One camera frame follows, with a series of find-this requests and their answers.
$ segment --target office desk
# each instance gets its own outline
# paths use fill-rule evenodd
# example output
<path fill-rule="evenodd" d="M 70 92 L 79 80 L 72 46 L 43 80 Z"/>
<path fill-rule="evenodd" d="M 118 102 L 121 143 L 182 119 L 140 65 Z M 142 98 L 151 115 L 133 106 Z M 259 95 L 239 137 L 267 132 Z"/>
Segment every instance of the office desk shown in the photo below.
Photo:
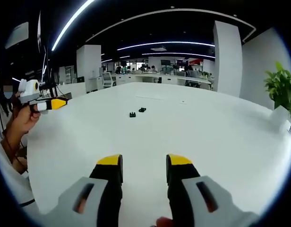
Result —
<path fill-rule="evenodd" d="M 163 79 L 163 83 L 168 83 L 169 80 L 174 80 L 170 82 L 170 84 L 177 84 L 177 85 L 185 85 L 185 81 L 194 81 L 198 83 L 204 83 L 208 85 L 209 90 L 211 90 L 212 83 L 206 79 L 201 78 L 193 78 L 193 77 L 181 77 L 181 76 L 174 76 L 174 75 L 164 75 L 164 74 L 152 74 L 152 73 L 143 73 L 143 74 L 133 74 L 136 77 L 136 82 L 144 82 L 144 78 L 151 78 L 152 80 L 148 80 L 147 82 L 153 82 L 154 78 L 161 77 Z"/>
<path fill-rule="evenodd" d="M 138 109 L 145 107 L 144 113 Z M 129 112 L 136 118 L 129 118 Z M 129 83 L 70 100 L 42 115 L 28 134 L 28 171 L 46 213 L 96 162 L 123 155 L 119 227 L 149 227 L 171 217 L 165 157 L 183 155 L 228 190 L 244 211 L 260 214 L 291 166 L 291 135 L 269 126 L 271 110 L 191 87 Z"/>

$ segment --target office chair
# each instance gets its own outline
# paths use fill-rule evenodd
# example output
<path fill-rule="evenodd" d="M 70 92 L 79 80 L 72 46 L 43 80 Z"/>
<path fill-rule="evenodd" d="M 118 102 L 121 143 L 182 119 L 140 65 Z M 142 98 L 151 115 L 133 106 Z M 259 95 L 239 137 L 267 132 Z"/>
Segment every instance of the office chair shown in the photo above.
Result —
<path fill-rule="evenodd" d="M 111 73 L 103 72 L 103 88 L 116 86 L 116 81 L 111 77 Z"/>

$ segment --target curved led light strip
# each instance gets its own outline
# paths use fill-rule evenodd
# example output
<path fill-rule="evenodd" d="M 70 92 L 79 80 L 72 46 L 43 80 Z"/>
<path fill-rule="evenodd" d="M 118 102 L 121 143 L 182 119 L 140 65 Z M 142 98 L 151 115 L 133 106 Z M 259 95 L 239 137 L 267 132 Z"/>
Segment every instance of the curved led light strip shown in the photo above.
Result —
<path fill-rule="evenodd" d="M 140 45 L 134 45 L 134 46 L 127 46 L 127 47 L 118 49 L 118 51 L 121 51 L 121 50 L 124 50 L 124 49 L 128 49 L 128 48 L 132 48 L 132 47 L 137 47 L 137 46 L 146 46 L 146 45 L 154 45 L 154 44 L 197 44 L 197 45 L 215 47 L 215 45 L 212 45 L 212 44 L 195 43 L 195 42 L 181 42 L 181 41 L 169 41 L 169 42 L 157 42 L 157 43 L 149 43 L 149 44 L 140 44 Z"/>
<path fill-rule="evenodd" d="M 102 63 L 103 63 L 103 62 L 106 62 L 106 61 L 112 61 L 112 59 L 109 59 L 109 60 L 102 61 Z"/>
<path fill-rule="evenodd" d="M 79 14 L 81 14 L 92 2 L 94 2 L 94 0 L 88 0 L 86 1 L 79 9 L 78 11 L 76 11 L 76 13 L 71 17 L 71 19 L 68 21 L 68 23 L 65 25 L 65 27 L 63 28 L 63 30 L 61 31 L 60 35 L 58 36 L 58 38 L 55 41 L 55 44 L 52 47 L 52 51 L 55 50 L 57 44 L 59 44 L 61 38 L 63 37 L 63 35 L 65 34 L 66 30 L 70 27 L 70 25 L 73 23 L 73 21 L 79 16 Z"/>
<path fill-rule="evenodd" d="M 195 54 L 195 53 L 171 53 L 171 52 L 161 52 L 161 53 L 143 53 L 142 55 L 150 55 L 150 54 L 184 54 L 184 55 L 195 55 L 207 58 L 215 58 L 213 56 L 202 55 L 202 54 Z"/>
<path fill-rule="evenodd" d="M 164 10 L 158 10 L 158 11 L 153 11 L 153 12 L 149 12 L 149 13 L 144 13 L 144 14 L 140 14 L 140 15 L 137 15 L 137 16 L 134 16 L 134 17 L 130 17 L 128 19 L 125 19 L 125 20 L 122 20 L 114 25 L 111 25 L 103 30 L 101 30 L 99 33 L 93 35 L 91 38 L 89 38 L 87 42 L 89 42 L 91 39 L 93 39 L 95 36 L 99 35 L 100 33 L 114 27 L 114 26 L 117 26 L 119 24 L 122 24 L 124 22 L 127 22 L 129 20 L 133 20 L 133 19 L 136 19 L 136 18 L 139 18 L 139 17 L 144 17 L 144 16 L 148 16 L 148 15 L 152 15 L 152 14 L 157 14 L 157 13 L 165 13 L 165 12 L 201 12 L 201 13 L 210 13 L 210 14 L 215 14 L 215 15 L 219 15 L 219 16 L 223 16 L 223 17 L 227 17 L 227 18 L 230 18 L 230 19 L 233 19 L 233 20 L 236 20 L 236 21 L 239 21 L 249 27 L 251 27 L 253 30 L 242 40 L 244 43 L 245 43 L 245 40 L 248 39 L 257 29 L 256 27 L 254 27 L 253 25 L 241 20 L 241 19 L 238 19 L 236 17 L 233 17 L 233 16 L 230 16 L 230 15 L 227 15 L 227 14 L 224 14 L 224 13 L 219 13 L 219 12 L 215 12 L 215 11 L 210 11 L 210 10 L 205 10 L 205 9 L 164 9 Z"/>
<path fill-rule="evenodd" d="M 17 81 L 17 82 L 21 82 L 20 80 L 18 80 L 18 79 L 15 79 L 15 78 L 12 78 L 13 80 L 15 80 L 15 81 Z"/>

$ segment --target potted plant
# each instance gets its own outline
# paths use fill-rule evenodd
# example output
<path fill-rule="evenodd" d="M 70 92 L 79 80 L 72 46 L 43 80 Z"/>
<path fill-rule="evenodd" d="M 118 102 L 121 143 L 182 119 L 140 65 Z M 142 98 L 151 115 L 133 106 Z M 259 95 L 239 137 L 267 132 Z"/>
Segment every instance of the potted plant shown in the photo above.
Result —
<path fill-rule="evenodd" d="M 269 97 L 274 101 L 274 111 L 271 114 L 271 121 L 279 129 L 291 117 L 291 73 L 283 69 L 276 61 L 277 72 L 266 71 L 268 78 L 266 83 Z"/>

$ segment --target computer monitor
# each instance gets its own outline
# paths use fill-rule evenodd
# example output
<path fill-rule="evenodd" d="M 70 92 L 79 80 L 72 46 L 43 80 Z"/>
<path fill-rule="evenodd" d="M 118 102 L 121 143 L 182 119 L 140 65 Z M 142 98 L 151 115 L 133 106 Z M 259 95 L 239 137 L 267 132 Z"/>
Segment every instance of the computer monitor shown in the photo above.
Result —
<path fill-rule="evenodd" d="M 161 60 L 161 65 L 171 65 L 170 60 Z"/>
<path fill-rule="evenodd" d="M 84 83 L 84 81 L 85 81 L 85 78 L 84 77 L 78 77 L 77 78 L 77 82 L 78 83 Z"/>
<path fill-rule="evenodd" d="M 178 59 L 177 60 L 177 65 L 179 66 L 188 66 L 188 60 L 184 60 L 184 59 Z"/>

